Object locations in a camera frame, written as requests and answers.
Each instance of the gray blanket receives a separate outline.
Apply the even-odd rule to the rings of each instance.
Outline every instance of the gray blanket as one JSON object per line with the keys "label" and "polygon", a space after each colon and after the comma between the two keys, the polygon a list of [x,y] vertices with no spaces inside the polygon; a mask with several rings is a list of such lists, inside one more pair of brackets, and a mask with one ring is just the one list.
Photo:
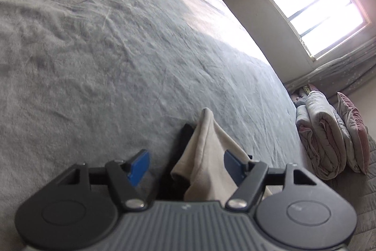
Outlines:
{"label": "gray blanket", "polygon": [[376,141],[371,136],[368,140],[370,164],[367,175],[346,167],[343,173],[328,181],[328,185],[349,201],[358,214],[350,251],[376,250]]}
{"label": "gray blanket", "polygon": [[75,162],[151,152],[204,107],[270,166],[305,163],[296,109],[222,0],[0,0],[0,249],[18,205]]}

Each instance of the metal rivet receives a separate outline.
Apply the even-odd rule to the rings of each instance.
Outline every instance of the metal rivet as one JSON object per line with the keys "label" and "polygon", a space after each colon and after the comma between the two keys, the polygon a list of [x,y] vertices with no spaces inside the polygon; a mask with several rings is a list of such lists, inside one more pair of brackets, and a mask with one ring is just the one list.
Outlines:
{"label": "metal rivet", "polygon": [[230,208],[241,209],[247,207],[247,202],[243,199],[231,199],[227,202]]}
{"label": "metal rivet", "polygon": [[143,208],[145,206],[145,202],[143,202],[141,199],[129,199],[125,202],[125,205],[127,208],[137,209],[137,208]]}

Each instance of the window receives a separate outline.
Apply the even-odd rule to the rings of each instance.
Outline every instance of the window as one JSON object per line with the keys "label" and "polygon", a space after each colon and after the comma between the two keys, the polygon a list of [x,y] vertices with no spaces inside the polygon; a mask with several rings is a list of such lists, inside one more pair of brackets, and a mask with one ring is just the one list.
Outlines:
{"label": "window", "polygon": [[353,0],[272,1],[313,59],[341,45],[368,24]]}

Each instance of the beige cloth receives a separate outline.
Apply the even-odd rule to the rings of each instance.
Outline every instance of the beige cloth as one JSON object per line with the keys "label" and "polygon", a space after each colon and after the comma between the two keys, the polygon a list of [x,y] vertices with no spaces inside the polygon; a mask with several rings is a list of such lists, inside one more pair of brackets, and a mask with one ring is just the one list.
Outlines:
{"label": "beige cloth", "polygon": [[[250,161],[241,147],[214,120],[213,112],[204,109],[199,123],[179,162],[171,174],[190,181],[185,201],[219,200],[222,205],[237,186],[224,167],[224,153],[230,150],[240,161]],[[266,189],[264,196],[271,195]]]}

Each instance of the curtain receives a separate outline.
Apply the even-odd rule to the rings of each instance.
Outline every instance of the curtain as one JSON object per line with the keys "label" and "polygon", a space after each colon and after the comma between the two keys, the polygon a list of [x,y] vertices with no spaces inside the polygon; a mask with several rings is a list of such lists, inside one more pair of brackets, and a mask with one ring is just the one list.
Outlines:
{"label": "curtain", "polygon": [[293,93],[298,88],[311,83],[334,104],[337,102],[337,92],[348,95],[375,76],[376,37],[347,55],[284,85],[289,93]]}

